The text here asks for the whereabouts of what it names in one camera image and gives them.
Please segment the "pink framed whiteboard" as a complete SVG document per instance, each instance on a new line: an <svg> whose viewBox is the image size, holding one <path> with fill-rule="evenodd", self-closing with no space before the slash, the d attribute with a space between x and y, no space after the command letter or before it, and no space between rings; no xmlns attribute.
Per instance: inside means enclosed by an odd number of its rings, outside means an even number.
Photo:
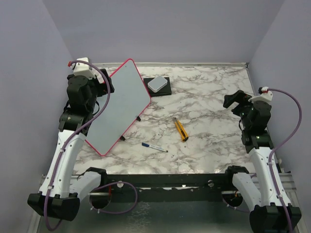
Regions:
<svg viewBox="0 0 311 233"><path fill-rule="evenodd" d="M115 88L101 115L92 122L86 142L105 156L147 108L151 97L133 59L126 60L111 75Z"/></svg>

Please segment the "blue capped marker pen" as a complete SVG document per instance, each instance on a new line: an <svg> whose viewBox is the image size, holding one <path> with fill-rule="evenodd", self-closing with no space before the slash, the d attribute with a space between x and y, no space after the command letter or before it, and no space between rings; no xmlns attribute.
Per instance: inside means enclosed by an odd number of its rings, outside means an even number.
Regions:
<svg viewBox="0 0 311 233"><path fill-rule="evenodd" d="M147 144L147 143L141 143L142 146L146 147L146 148L152 148L154 150L158 150L158 151L162 151L162 152L168 152L168 150L165 150L165 149L162 149L162 148L159 148L159 147L156 147L156 146L152 146L150 144Z"/></svg>

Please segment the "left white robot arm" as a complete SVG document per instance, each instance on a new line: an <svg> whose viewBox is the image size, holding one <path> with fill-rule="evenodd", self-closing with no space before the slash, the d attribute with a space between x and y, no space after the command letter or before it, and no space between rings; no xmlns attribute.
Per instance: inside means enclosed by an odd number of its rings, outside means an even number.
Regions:
<svg viewBox="0 0 311 233"><path fill-rule="evenodd" d="M27 203L44 218L72 221L77 216L81 201L94 189L107 187L104 169L90 167L81 177L71 180L77 155L88 134L89 126L99 105L97 98L113 93L111 78L105 69L101 73L108 83L83 75L68 75L68 101L59 119L59 133L54 157L48 174L37 193L30 194Z"/></svg>

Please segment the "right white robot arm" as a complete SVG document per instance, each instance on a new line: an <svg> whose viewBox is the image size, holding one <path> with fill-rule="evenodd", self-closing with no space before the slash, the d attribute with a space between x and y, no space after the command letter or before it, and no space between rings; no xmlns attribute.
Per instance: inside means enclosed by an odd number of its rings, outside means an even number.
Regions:
<svg viewBox="0 0 311 233"><path fill-rule="evenodd" d="M246 169L231 166L226 171L223 184L229 190L240 192L250 211L249 221L255 233L292 233L302 214L292 205L282 184L275 147L266 130L271 117L270 102L274 89L261 87L258 96L250 96L241 90L225 95L224 108L238 105L232 113L240 117L242 143L255 168L256 186Z"/></svg>

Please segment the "yellow utility knife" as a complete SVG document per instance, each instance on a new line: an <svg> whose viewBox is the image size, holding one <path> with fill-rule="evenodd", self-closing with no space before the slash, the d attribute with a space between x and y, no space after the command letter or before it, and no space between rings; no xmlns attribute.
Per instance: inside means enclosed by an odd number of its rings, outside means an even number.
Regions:
<svg viewBox="0 0 311 233"><path fill-rule="evenodd" d="M177 119L177 118L173 118L173 121L174 121L174 124L178 130L178 132L180 133L181 135L181 140L183 142L186 142L188 140L188 134L186 133L186 131L184 130L182 124L180 123L180 121Z"/></svg>

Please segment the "white network switch box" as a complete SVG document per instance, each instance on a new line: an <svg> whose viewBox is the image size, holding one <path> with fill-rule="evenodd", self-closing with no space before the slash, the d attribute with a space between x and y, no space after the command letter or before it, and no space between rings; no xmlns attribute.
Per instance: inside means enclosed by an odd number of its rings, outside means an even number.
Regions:
<svg viewBox="0 0 311 233"><path fill-rule="evenodd" d="M163 76L157 76L156 78L153 78L151 81L149 81L147 86L152 92L157 93L159 90L165 87L167 83L168 81Z"/></svg>

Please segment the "black network switch box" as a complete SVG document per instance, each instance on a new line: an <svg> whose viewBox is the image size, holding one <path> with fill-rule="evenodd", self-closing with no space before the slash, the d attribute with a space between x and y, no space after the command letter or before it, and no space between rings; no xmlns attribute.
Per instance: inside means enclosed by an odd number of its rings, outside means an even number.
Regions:
<svg viewBox="0 0 311 233"><path fill-rule="evenodd" d="M171 90L171 83L170 83L170 78L169 77L164 77L167 80L167 84L160 89L158 92L153 92L149 87L148 87L148 83L150 81L152 81L154 78L143 78L143 82L150 94L151 97L161 97L161 96L169 96L172 94L172 90Z"/></svg>

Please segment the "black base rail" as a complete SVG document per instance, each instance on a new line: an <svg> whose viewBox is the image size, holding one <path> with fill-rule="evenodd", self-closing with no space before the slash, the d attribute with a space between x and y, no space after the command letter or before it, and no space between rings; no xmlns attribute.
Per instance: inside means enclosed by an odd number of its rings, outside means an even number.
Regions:
<svg viewBox="0 0 311 233"><path fill-rule="evenodd" d="M135 197L138 202L222 201L223 195L237 192L225 173L107 175L105 183L113 182L134 187L114 184L92 191L90 197L119 203L133 202Z"/></svg>

